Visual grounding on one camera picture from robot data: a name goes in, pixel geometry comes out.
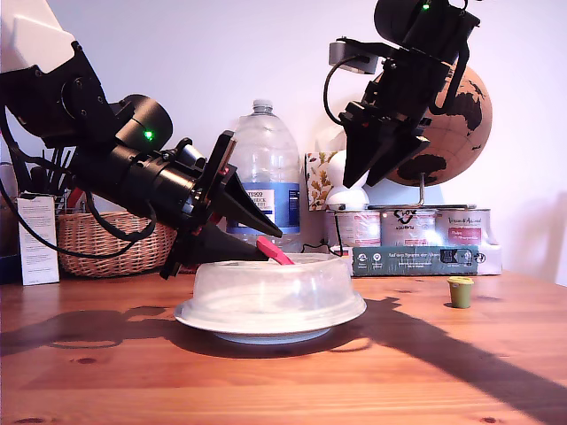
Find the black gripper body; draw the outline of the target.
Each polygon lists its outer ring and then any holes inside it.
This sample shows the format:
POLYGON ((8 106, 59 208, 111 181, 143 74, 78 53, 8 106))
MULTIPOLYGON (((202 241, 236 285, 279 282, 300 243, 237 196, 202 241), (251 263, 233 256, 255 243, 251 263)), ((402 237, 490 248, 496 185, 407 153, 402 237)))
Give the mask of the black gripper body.
MULTIPOLYGON (((170 165, 160 172, 162 178, 176 182, 183 189, 183 196, 175 208, 177 215, 170 226, 181 232, 197 235, 202 227, 216 227, 213 216, 221 217, 212 208, 212 194, 219 183, 218 173, 229 164, 229 158, 236 146, 232 131, 225 131, 219 137, 209 158, 205 158, 189 138, 182 139, 169 152, 170 165)), ((160 276, 167 279, 170 274, 170 252, 160 270, 160 276)))
POLYGON ((427 145, 423 116, 444 85, 442 62, 387 60, 362 99, 339 114, 348 145, 427 145))

